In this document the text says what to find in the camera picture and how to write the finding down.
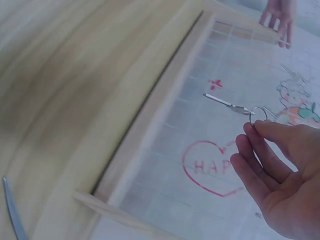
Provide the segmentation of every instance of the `grid paper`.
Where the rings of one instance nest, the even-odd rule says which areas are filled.
[[[267,226],[229,162],[248,116],[202,96],[266,106],[281,123],[320,126],[320,59],[312,49],[279,49],[268,38],[214,24],[155,140],[140,149],[143,162],[121,209],[187,240],[285,239]],[[293,79],[281,64],[303,77]]]

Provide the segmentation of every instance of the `wooden slat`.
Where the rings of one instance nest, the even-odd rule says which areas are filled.
[[[155,226],[142,222],[134,216],[126,213],[125,211],[108,205],[96,197],[83,192],[75,192],[73,197],[80,201],[82,204],[93,209],[97,213],[107,216],[108,218],[125,225],[128,228],[132,228],[144,234],[145,236],[154,240],[184,240],[184,238],[172,235],[165,232]]]

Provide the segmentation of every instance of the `wood grain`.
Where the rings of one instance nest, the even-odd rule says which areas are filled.
[[[153,141],[161,126],[158,120],[163,119],[171,109],[170,105],[183,86],[185,76],[214,23],[214,14],[205,11],[159,79],[94,193],[101,201],[113,206],[122,201],[141,165],[141,146]]]
[[[30,239],[87,239],[98,217],[72,193],[92,191],[202,2],[2,2],[0,173]],[[0,206],[15,239],[2,186]]]

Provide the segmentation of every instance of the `hand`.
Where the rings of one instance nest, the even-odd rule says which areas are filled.
[[[260,24],[264,25],[266,18],[271,14],[269,28],[274,28],[276,20],[280,20],[278,27],[278,35],[282,41],[285,41],[286,48],[289,49],[292,44],[292,35],[294,27],[294,19],[296,15],[297,0],[268,0],[266,8],[261,16]],[[285,44],[279,42],[279,46],[283,48]]]
[[[295,240],[320,239],[320,129],[256,121],[237,136],[231,163],[266,223]],[[298,169],[292,171],[265,139],[276,143]]]

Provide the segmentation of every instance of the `cartoon character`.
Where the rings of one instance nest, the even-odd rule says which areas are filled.
[[[297,125],[307,123],[319,125],[320,117],[315,113],[316,103],[310,101],[310,93],[305,91],[306,80],[297,73],[292,78],[281,81],[276,88],[280,93],[280,102],[284,110],[276,114],[280,123]]]
[[[285,109],[306,105],[307,98],[310,97],[302,85],[294,83],[291,79],[281,81],[276,89],[280,92],[280,102]]]

